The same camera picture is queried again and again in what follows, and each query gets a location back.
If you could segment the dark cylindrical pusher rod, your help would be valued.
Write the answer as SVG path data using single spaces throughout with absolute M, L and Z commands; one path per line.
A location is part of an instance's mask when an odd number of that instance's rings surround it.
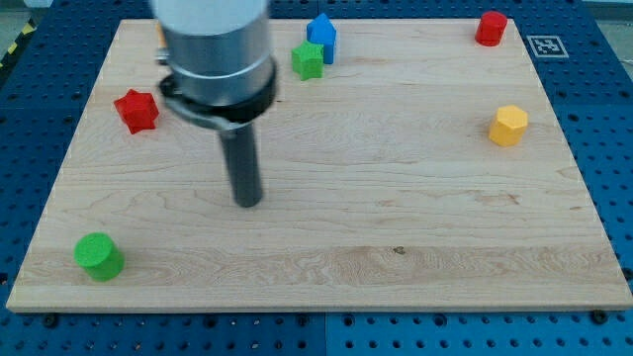
M 256 206 L 263 188 L 253 124 L 222 131 L 220 140 L 233 200 L 243 208 Z

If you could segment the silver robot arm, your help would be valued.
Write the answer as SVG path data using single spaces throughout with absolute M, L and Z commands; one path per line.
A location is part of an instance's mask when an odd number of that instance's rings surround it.
M 180 119 L 218 133 L 234 201 L 263 197 L 253 123 L 273 104 L 277 66 L 267 0 L 150 0 L 170 69 L 159 83 Z

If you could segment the orange block behind arm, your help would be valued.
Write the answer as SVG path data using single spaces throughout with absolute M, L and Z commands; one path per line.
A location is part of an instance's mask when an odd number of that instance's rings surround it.
M 158 48 L 156 50 L 155 61 L 159 65 L 166 65 L 169 57 L 169 51 L 166 43 L 166 39 L 162 30 L 162 27 L 159 22 L 155 25 L 157 38 L 158 38 Z

